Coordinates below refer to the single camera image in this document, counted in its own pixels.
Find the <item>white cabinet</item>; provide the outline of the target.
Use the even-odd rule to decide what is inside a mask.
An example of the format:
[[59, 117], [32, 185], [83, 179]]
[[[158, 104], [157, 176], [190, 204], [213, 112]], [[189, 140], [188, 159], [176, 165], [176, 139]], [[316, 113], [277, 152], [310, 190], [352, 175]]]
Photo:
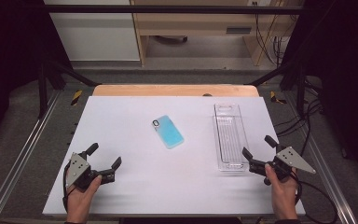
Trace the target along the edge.
[[78, 61], [139, 61], [130, 13], [51, 13], [69, 59]]

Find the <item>iridescent blue phone case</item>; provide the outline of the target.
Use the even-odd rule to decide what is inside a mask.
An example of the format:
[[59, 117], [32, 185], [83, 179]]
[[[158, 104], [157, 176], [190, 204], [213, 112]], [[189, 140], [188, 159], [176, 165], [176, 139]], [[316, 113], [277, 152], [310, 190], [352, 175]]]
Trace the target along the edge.
[[182, 134], [167, 115], [154, 119], [152, 126], [167, 149], [177, 147], [185, 141]]

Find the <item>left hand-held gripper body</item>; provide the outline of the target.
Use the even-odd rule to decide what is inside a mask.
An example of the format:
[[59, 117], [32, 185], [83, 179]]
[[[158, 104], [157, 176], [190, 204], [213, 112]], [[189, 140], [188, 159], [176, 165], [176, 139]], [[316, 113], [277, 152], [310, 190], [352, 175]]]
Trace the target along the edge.
[[101, 176], [101, 184], [112, 183], [116, 177], [116, 165], [113, 164], [110, 169], [104, 171], [95, 171], [91, 169], [87, 161], [86, 152], [73, 153], [69, 160], [69, 167], [66, 171], [65, 187], [78, 187], [82, 190], [87, 189], [95, 177]]

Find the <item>clear plastic packaging box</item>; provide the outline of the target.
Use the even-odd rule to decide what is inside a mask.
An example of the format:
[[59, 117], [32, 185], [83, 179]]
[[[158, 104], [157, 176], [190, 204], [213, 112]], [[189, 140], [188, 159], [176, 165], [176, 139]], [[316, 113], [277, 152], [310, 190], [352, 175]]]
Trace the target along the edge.
[[236, 104], [215, 104], [213, 127], [218, 169], [221, 172], [243, 172], [248, 161], [242, 150], [248, 147], [240, 107]]

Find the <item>wooden table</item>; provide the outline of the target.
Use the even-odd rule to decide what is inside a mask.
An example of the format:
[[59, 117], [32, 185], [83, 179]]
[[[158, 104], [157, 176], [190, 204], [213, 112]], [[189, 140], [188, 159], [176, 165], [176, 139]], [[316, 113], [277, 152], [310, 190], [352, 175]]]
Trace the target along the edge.
[[231, 84], [114, 84], [99, 85], [93, 96], [206, 96], [258, 97], [252, 85]]

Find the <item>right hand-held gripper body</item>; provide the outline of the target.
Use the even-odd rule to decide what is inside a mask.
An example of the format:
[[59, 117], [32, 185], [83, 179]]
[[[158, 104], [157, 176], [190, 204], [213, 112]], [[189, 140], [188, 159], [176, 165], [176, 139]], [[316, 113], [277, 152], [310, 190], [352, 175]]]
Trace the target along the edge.
[[262, 175], [265, 177], [264, 183], [269, 185], [267, 179], [265, 165], [269, 164], [276, 173], [279, 180], [283, 180], [292, 173], [292, 169], [296, 168], [311, 174], [315, 174], [316, 170], [312, 168], [292, 147], [275, 147], [276, 154], [272, 161], [259, 161], [248, 153], [249, 171], [251, 173]]

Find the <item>black frame crossbar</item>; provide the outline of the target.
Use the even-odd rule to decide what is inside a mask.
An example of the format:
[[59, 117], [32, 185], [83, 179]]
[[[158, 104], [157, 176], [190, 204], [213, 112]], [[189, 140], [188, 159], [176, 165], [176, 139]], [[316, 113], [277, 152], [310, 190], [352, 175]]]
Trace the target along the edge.
[[173, 14], [266, 14], [299, 15], [304, 7], [215, 7], [215, 6], [119, 6], [45, 5], [50, 13], [173, 13]]

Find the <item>black curtain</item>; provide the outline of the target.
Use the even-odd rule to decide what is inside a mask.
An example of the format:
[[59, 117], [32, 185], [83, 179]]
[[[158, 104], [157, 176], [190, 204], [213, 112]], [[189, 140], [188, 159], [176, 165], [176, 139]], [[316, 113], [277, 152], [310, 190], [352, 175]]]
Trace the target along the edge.
[[41, 63], [71, 63], [44, 0], [0, 0], [0, 123], [9, 94], [37, 79]]
[[314, 11], [298, 17], [283, 60], [310, 32], [315, 35], [302, 63], [309, 76], [322, 81], [322, 101], [341, 141], [358, 161], [358, 0], [302, 0]]

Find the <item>light wooden desk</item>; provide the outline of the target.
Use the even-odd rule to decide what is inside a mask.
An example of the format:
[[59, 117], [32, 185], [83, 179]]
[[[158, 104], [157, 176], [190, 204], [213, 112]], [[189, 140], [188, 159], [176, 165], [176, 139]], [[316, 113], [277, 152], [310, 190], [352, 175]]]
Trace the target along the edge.
[[[301, 7], [305, 0], [130, 0], [133, 6]], [[153, 14], [133, 15], [141, 58], [149, 36], [236, 35], [243, 38], [254, 65], [268, 56], [272, 39], [289, 37], [296, 15]]]

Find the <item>white table board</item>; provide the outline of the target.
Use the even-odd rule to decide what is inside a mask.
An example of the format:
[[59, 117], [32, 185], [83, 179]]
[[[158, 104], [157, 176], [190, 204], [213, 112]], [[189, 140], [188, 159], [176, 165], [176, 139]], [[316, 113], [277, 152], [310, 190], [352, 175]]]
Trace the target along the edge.
[[[91, 144], [95, 170], [120, 157], [116, 180], [98, 189], [91, 211], [113, 217], [202, 217], [265, 215], [272, 211], [270, 188], [260, 175], [221, 172], [214, 139], [215, 104], [240, 107], [248, 148], [254, 158], [275, 155], [264, 140], [275, 131], [261, 97], [91, 96], [70, 153]], [[167, 115], [184, 137], [167, 149], [152, 121]]]

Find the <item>person's right hand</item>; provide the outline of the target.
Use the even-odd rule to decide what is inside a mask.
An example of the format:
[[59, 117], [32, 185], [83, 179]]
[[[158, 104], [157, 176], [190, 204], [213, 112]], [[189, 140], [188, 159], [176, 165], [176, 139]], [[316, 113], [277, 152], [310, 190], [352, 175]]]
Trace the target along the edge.
[[271, 204], [276, 218], [278, 220], [297, 219], [296, 181], [291, 176], [280, 180], [269, 164], [265, 165], [265, 171], [271, 183]]

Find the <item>aluminium rail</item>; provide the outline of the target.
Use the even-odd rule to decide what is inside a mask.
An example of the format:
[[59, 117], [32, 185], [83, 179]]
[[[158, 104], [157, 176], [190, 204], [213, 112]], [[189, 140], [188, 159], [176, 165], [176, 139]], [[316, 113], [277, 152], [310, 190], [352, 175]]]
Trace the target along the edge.
[[[295, 95], [289, 91], [285, 91], [284, 96], [287, 99], [288, 105], [292, 109], [293, 113], [301, 118], [296, 112]], [[304, 138], [304, 143], [300, 150], [310, 154], [317, 174], [323, 182], [328, 198], [337, 209], [337, 217], [339, 218], [340, 223], [358, 224], [357, 219], [355, 218], [354, 213], [352, 212], [351, 207], [349, 206], [341, 187], [333, 174], [333, 171], [327, 164], [327, 160], [323, 157], [322, 152], [311, 133], [310, 117], [317, 109], [320, 108], [321, 104], [318, 99], [313, 99], [307, 104], [304, 104], [304, 124], [299, 128], [299, 131]]]
[[5, 207], [7, 200], [15, 188], [21, 173], [27, 164], [27, 161], [31, 157], [34, 148], [44, 131], [48, 120], [57, 104], [57, 101], [61, 95], [61, 91], [53, 91], [52, 95], [48, 100], [48, 107], [44, 115], [37, 120], [36, 124], [34, 125], [31, 133], [29, 134], [26, 142], [24, 143], [23, 147], [21, 148], [20, 154], [18, 155], [17, 159], [15, 160], [14, 164], [12, 165], [10, 171], [7, 174], [7, 177], [3, 184], [0, 187], [0, 214]]

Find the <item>person's left hand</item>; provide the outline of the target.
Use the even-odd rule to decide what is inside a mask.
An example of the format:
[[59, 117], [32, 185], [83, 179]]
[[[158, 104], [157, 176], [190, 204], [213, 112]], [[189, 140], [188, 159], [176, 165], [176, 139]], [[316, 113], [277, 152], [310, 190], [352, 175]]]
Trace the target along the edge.
[[75, 224], [87, 223], [93, 196], [100, 187], [101, 182], [102, 177], [98, 175], [84, 191], [79, 190], [76, 186], [71, 186], [67, 190], [67, 222]]

